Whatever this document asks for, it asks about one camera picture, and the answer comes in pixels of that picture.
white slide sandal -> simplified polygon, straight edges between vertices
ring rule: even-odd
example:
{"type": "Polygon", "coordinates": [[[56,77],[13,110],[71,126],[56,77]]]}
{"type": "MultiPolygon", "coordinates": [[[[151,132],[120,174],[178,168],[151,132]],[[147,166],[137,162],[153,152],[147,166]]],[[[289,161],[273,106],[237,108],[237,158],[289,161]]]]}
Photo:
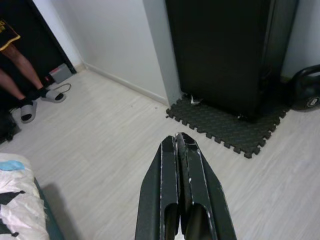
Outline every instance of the white slide sandal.
{"type": "Polygon", "coordinates": [[[37,102],[36,101],[32,101],[32,105],[24,105],[21,107],[21,122],[23,124],[27,124],[27,123],[30,123],[32,122],[35,117],[36,117],[36,111],[37,111],[37,102]],[[23,116],[26,116],[26,115],[31,115],[31,117],[27,120],[22,120],[22,117],[23,116]]]}
{"type": "Polygon", "coordinates": [[[61,92],[58,92],[56,90],[48,90],[48,92],[45,94],[45,97],[41,97],[41,99],[43,101],[47,101],[47,102],[51,102],[51,103],[61,103],[63,102],[65,99],[66,99],[66,95],[61,93],[61,92]],[[56,97],[59,95],[59,94],[62,94],[63,97],[59,100],[56,100],[56,97]]]}

person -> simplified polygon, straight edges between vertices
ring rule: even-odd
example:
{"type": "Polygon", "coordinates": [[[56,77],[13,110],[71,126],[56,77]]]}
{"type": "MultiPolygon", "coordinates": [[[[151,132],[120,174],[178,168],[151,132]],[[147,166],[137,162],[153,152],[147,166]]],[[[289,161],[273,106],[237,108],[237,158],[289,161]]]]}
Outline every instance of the person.
{"type": "MultiPolygon", "coordinates": [[[[66,99],[63,93],[55,90],[46,89],[41,83],[34,67],[25,58],[24,55],[13,44],[14,41],[20,39],[14,29],[3,19],[0,18],[0,52],[9,58],[22,75],[29,80],[37,89],[41,99],[53,103],[61,103],[66,99]]],[[[16,97],[19,101],[21,110],[21,122],[26,124],[34,120],[36,116],[37,103],[31,101],[25,96],[13,79],[0,68],[0,87],[16,97]]]]}

white wall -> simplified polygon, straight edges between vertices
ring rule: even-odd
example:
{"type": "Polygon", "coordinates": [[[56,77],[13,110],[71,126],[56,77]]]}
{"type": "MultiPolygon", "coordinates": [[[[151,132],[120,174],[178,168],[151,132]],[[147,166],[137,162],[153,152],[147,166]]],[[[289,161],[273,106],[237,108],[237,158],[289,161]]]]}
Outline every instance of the white wall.
{"type": "Polygon", "coordinates": [[[143,0],[52,3],[89,68],[168,104],[143,0]]]}
{"type": "Polygon", "coordinates": [[[320,0],[300,0],[282,75],[320,64],[320,0]]]}
{"type": "Polygon", "coordinates": [[[33,2],[50,27],[55,38],[60,43],[72,65],[76,67],[82,64],[82,59],[77,47],[57,14],[55,7],[52,5],[51,0],[33,0],[33,2]]]}
{"type": "Polygon", "coordinates": [[[182,96],[165,0],[143,0],[169,105],[182,96]]]}

baseboard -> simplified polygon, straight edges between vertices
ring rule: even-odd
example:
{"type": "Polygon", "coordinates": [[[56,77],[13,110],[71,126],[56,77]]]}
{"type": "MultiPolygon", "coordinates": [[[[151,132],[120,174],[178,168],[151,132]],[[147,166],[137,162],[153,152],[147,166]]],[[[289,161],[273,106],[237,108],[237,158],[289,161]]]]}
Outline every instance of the baseboard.
{"type": "Polygon", "coordinates": [[[108,73],[108,72],[105,72],[105,71],[101,70],[100,68],[95,67],[95,66],[93,66],[93,65],[91,65],[91,64],[89,64],[89,63],[86,63],[86,62],[85,62],[84,65],[85,65],[89,70],[91,70],[91,71],[93,71],[93,72],[95,72],[95,73],[97,73],[97,74],[100,74],[100,75],[102,75],[102,76],[104,76],[104,77],[106,77],[106,78],[108,78],[108,79],[111,79],[111,80],[113,80],[113,81],[116,81],[116,82],[118,82],[118,83],[126,86],[127,88],[130,88],[130,89],[132,89],[132,90],[134,90],[134,91],[136,91],[136,92],[138,92],[138,93],[140,93],[140,94],[142,94],[142,95],[145,95],[145,96],[147,96],[147,97],[149,97],[149,98],[151,98],[151,99],[153,99],[153,100],[158,101],[159,103],[162,103],[162,104],[164,104],[164,105],[166,105],[166,106],[169,106],[168,100],[165,99],[165,98],[162,97],[162,96],[159,96],[159,95],[157,95],[157,94],[155,94],[155,93],[153,93],[153,92],[151,92],[151,91],[149,91],[149,90],[146,90],[146,89],[144,89],[144,88],[142,88],[142,87],[139,87],[139,86],[137,86],[137,85],[135,85],[135,84],[132,84],[131,82],[128,82],[128,81],[126,81],[126,80],[124,80],[124,79],[122,79],[122,78],[120,78],[120,77],[118,77],[118,76],[115,76],[115,75],[113,75],[113,74],[110,74],[110,73],[108,73]]]}
{"type": "Polygon", "coordinates": [[[76,70],[77,73],[81,73],[83,70],[86,69],[86,65],[84,63],[80,63],[74,66],[74,69],[76,70]]]}

interlocking foam mat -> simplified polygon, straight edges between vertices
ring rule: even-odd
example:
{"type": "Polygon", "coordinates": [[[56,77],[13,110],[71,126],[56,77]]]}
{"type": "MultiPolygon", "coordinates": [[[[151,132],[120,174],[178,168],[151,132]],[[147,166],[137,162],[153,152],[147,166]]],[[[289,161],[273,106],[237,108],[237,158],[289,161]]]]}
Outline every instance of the interlocking foam mat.
{"type": "Polygon", "coordinates": [[[281,101],[273,100],[260,108],[260,117],[255,121],[245,121],[205,103],[192,105],[190,99],[184,96],[166,113],[198,133],[206,133],[215,142],[223,142],[226,148],[233,147],[238,154],[244,152],[244,156],[250,159],[253,154],[259,154],[260,148],[266,144],[288,110],[281,101]]]}

